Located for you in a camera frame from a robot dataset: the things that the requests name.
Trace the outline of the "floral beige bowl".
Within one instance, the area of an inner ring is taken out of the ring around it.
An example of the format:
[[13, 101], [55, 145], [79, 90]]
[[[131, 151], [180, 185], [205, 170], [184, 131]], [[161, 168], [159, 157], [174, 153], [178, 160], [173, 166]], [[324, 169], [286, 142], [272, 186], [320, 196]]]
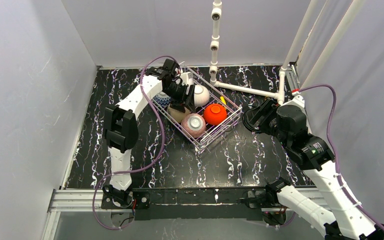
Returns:
[[179, 124], [183, 121], [186, 116], [191, 113], [191, 111], [187, 108], [184, 109], [184, 112], [179, 111], [173, 108], [171, 104], [168, 105], [167, 112]]

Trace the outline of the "blue patterned bowl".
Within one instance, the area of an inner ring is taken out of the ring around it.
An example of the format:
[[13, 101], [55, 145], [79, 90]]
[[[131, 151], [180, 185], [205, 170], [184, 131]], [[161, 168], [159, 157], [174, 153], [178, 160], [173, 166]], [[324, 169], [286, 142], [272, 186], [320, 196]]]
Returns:
[[158, 93], [153, 100], [159, 104], [163, 109], [167, 108], [171, 102], [171, 97], [164, 92]]

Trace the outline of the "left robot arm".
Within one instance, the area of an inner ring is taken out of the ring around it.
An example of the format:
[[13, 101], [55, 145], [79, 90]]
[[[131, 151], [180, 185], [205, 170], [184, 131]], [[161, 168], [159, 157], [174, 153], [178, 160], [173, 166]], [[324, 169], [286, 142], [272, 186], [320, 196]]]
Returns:
[[152, 167], [161, 157], [157, 157], [147, 166], [132, 170], [131, 151], [139, 139], [137, 119], [146, 106], [154, 111], [164, 138], [163, 121], [152, 99], [160, 93], [168, 95], [176, 110], [189, 110], [195, 113], [195, 86], [181, 80], [181, 67], [171, 56], [165, 56], [160, 67], [146, 65], [139, 76], [139, 84], [120, 102], [109, 105], [104, 111], [103, 136], [108, 146], [111, 173], [110, 186], [118, 191], [126, 191], [132, 184], [132, 173], [140, 173]]

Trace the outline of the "orange patterned bowl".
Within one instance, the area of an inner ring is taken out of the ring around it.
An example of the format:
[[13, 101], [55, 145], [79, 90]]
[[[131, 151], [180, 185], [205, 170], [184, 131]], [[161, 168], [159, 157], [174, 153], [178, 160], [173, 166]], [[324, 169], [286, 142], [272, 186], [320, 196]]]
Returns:
[[183, 131], [188, 133], [193, 138], [199, 138], [206, 131], [206, 122], [204, 118], [196, 113], [187, 115], [181, 122]]

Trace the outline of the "white ribbed bowl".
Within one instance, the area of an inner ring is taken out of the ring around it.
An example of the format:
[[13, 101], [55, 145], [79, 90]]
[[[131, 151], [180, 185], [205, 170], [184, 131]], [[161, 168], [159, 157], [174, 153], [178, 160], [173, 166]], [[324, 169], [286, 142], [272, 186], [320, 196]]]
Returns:
[[203, 107], [210, 101], [209, 90], [203, 86], [196, 84], [194, 86], [194, 106]]

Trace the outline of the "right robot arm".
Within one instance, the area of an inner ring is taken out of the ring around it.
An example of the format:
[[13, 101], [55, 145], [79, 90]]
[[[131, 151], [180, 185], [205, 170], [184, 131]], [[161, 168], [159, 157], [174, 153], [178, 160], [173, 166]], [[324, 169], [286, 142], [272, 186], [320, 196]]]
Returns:
[[279, 105], [267, 99], [248, 108], [242, 121], [249, 131], [280, 141], [289, 159], [315, 184], [327, 207], [304, 196], [284, 178], [268, 183], [265, 192], [255, 195], [253, 200], [264, 199], [293, 210], [326, 240], [384, 240], [384, 224], [364, 213], [337, 171], [333, 151], [322, 138], [309, 132], [307, 116], [299, 106]]

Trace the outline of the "white wire dish rack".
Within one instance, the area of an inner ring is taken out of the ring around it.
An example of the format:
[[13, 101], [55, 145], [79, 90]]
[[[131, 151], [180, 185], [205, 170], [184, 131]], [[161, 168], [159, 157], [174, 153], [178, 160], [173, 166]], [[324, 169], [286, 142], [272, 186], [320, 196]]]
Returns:
[[[243, 108], [241, 106], [236, 105], [230, 99], [228, 99], [225, 95], [223, 95], [219, 90], [217, 90], [214, 86], [212, 86], [208, 81], [206, 81], [203, 77], [201, 77], [197, 72], [191, 69], [188, 66], [184, 66], [182, 70], [186, 72], [193, 73], [193, 82], [194, 85], [202, 85], [205, 86], [209, 91], [209, 102], [205, 106], [196, 107], [194, 114], [201, 115], [203, 117], [205, 108], [210, 104], [221, 104], [225, 107], [227, 111], [227, 118], [220, 123], [219, 125], [211, 125], [206, 123], [206, 131], [203, 135], [198, 138], [193, 138], [188, 133], [184, 132], [181, 123], [177, 123], [167, 112], [167, 108], [162, 108], [158, 103], [156, 103], [153, 99], [152, 102], [155, 104], [155, 107], [158, 109], [159, 113], [162, 114], [167, 121], [169, 121], [174, 127], [176, 127], [194, 146], [195, 151], [201, 155], [205, 151], [210, 151], [214, 146], [221, 141], [227, 135], [227, 132], [231, 131], [240, 121], [241, 114], [243, 113]], [[220, 96], [225, 98], [227, 105], [224, 105]]]

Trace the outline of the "glossy orange bowl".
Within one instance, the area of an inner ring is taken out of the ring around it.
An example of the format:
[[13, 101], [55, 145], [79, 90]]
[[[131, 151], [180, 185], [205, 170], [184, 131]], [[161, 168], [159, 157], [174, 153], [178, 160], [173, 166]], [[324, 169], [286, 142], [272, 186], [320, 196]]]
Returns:
[[227, 117], [227, 110], [218, 103], [209, 104], [203, 112], [203, 118], [206, 123], [213, 126], [221, 124]]

